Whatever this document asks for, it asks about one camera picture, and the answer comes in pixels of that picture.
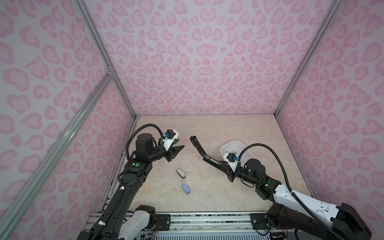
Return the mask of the beige mini stapler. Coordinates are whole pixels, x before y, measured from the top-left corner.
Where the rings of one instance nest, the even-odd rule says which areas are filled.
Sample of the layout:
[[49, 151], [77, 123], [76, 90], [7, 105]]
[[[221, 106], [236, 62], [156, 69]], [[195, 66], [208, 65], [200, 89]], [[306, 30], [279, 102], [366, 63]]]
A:
[[176, 172], [182, 179], [186, 178], [186, 173], [182, 169], [177, 169]]

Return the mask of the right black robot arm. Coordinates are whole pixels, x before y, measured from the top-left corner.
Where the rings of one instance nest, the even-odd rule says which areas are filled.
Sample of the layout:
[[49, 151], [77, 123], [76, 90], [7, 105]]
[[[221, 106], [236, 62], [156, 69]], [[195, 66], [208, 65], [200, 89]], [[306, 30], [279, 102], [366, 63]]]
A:
[[270, 228], [293, 228], [322, 240], [369, 240], [372, 231], [357, 211], [342, 203], [337, 206], [293, 191], [266, 174], [265, 166], [257, 159], [244, 166], [232, 162], [214, 161], [215, 168], [233, 182], [236, 178], [253, 187], [258, 196], [273, 204], [262, 224]]

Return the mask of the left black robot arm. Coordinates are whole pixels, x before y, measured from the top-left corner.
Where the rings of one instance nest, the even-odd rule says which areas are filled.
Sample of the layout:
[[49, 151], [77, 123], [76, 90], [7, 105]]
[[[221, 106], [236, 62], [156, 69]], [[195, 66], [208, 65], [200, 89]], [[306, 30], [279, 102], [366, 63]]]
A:
[[175, 145], [178, 136], [176, 130], [167, 130], [158, 142], [147, 133], [137, 137], [136, 149], [118, 176], [118, 189], [91, 230], [79, 234], [79, 240], [134, 240], [143, 230], [156, 231], [158, 223], [154, 207], [141, 205], [132, 216], [128, 217], [127, 213], [152, 170], [153, 162], [161, 159], [171, 162], [184, 148]]

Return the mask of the blue mini stapler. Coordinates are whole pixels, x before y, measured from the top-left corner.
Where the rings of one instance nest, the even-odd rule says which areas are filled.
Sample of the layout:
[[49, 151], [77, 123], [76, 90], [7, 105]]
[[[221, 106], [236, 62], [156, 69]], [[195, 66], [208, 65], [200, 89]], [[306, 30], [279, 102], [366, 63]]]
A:
[[191, 193], [190, 188], [186, 184], [182, 184], [181, 187], [187, 195]]

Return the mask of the white plastic tray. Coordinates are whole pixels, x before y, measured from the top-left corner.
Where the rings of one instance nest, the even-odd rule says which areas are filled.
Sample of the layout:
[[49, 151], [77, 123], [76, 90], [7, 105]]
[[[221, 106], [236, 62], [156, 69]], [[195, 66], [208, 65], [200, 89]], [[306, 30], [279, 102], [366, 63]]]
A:
[[[237, 157], [240, 156], [240, 153], [246, 148], [246, 146], [240, 142], [240, 141], [230, 141], [226, 144], [224, 144], [221, 149], [221, 155], [222, 159], [224, 160], [224, 156], [226, 153], [234, 153]], [[247, 150], [241, 157], [241, 166], [244, 167], [245, 163], [249, 159], [256, 159], [256, 157], [250, 152], [250, 150]]]

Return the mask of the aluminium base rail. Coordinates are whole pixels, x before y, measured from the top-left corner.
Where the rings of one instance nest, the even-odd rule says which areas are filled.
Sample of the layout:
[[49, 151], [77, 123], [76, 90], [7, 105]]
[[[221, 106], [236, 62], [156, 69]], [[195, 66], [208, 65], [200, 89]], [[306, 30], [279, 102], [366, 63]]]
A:
[[282, 210], [267, 212], [170, 212], [123, 217], [121, 229], [105, 227], [97, 240], [328, 240], [316, 221]]

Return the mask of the diagonal aluminium frame bar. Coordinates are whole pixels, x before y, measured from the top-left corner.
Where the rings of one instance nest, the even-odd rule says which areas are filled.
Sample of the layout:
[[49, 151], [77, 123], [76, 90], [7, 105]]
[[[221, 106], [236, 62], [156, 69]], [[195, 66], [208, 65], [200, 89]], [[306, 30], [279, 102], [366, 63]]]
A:
[[42, 189], [43, 185], [52, 174], [54, 168], [73, 142], [75, 136], [82, 128], [83, 124], [89, 117], [95, 105], [98, 103], [104, 91], [108, 88], [109, 84], [114, 78], [114, 75], [114, 71], [109, 71], [106, 73], [103, 80], [98, 84], [94, 92], [85, 101], [61, 137], [57, 140], [49, 153], [43, 159], [43, 162], [37, 168], [35, 173], [30, 177], [24, 188], [20, 191], [20, 194], [12, 202], [3, 218], [1, 219], [2, 240], [7, 240], [11, 236], [25, 215], [26, 211], [29, 209], [30, 205], [33, 203], [34, 199]]

